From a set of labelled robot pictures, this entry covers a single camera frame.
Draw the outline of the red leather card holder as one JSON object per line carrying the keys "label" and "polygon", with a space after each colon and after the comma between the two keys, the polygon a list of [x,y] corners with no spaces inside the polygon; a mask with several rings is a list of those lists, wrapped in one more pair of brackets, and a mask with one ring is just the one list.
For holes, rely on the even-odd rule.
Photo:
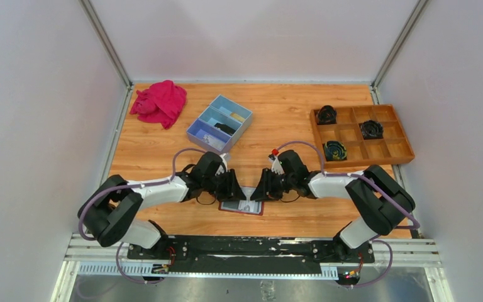
{"label": "red leather card holder", "polygon": [[255,191],[255,187],[243,186],[241,189],[247,197],[245,200],[222,201],[218,209],[232,213],[262,216],[264,213],[263,202],[250,199],[250,196]]}

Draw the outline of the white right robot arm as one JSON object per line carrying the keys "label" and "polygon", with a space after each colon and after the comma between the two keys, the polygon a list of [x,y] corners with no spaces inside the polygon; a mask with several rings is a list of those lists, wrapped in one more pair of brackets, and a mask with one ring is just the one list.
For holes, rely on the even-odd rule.
{"label": "white right robot arm", "polygon": [[293,150],[279,153],[272,167],[263,169],[250,198],[275,201],[289,191],[309,199],[353,201],[360,216],[335,235],[335,250],[353,250],[375,237],[388,235],[416,207],[411,195],[378,165],[354,173],[310,171]]}

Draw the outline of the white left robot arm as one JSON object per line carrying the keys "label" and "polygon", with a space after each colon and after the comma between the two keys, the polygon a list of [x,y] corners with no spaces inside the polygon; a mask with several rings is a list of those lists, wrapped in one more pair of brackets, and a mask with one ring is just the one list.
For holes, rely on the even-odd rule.
{"label": "white left robot arm", "polygon": [[197,200],[203,192],[219,202],[246,199],[225,156],[200,153],[195,164],[174,169],[168,177],[148,181],[129,181],[119,174],[108,177],[77,212],[80,236],[102,247],[119,242],[151,249],[166,234],[154,221],[139,220],[139,211]]}

